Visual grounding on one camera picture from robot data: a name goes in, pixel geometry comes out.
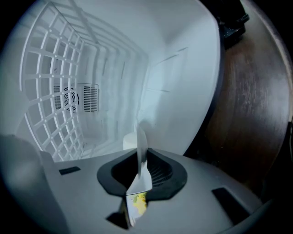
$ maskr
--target wooden surface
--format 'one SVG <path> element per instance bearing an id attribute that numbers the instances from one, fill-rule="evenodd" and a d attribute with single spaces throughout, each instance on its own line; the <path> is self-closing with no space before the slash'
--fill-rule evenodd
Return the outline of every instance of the wooden surface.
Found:
<path id="1" fill-rule="evenodd" d="M 289 62 L 263 12 L 244 1 L 250 16 L 242 40 L 225 54 L 216 110 L 205 135 L 219 167 L 256 191 L 285 136 L 289 114 Z"/>

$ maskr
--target black object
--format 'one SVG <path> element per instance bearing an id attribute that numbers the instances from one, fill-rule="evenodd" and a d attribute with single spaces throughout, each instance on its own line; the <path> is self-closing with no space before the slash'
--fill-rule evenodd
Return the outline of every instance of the black object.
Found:
<path id="1" fill-rule="evenodd" d="M 79 170 L 81 170 L 79 167 L 74 166 L 74 167 L 70 167 L 70 168 L 61 169 L 61 170 L 59 170 L 59 172 L 63 176 L 63 175 L 66 175 L 66 174 L 69 174 L 72 172 L 79 171 Z"/>
<path id="2" fill-rule="evenodd" d="M 173 197 L 187 182 L 187 172 L 178 162 L 156 152 L 147 151 L 147 168 L 153 188 L 146 201 L 166 200 Z M 124 197 L 138 171 L 136 149 L 100 167 L 97 178 L 107 193 Z"/>
<path id="3" fill-rule="evenodd" d="M 223 28 L 225 48 L 233 46 L 245 33 L 249 16 L 239 0 L 201 0 Z"/>
<path id="4" fill-rule="evenodd" d="M 248 212 L 227 191 L 227 189 L 218 188 L 212 190 L 212 193 L 220 202 L 221 206 L 223 207 L 234 225 L 240 223 L 249 216 Z"/>

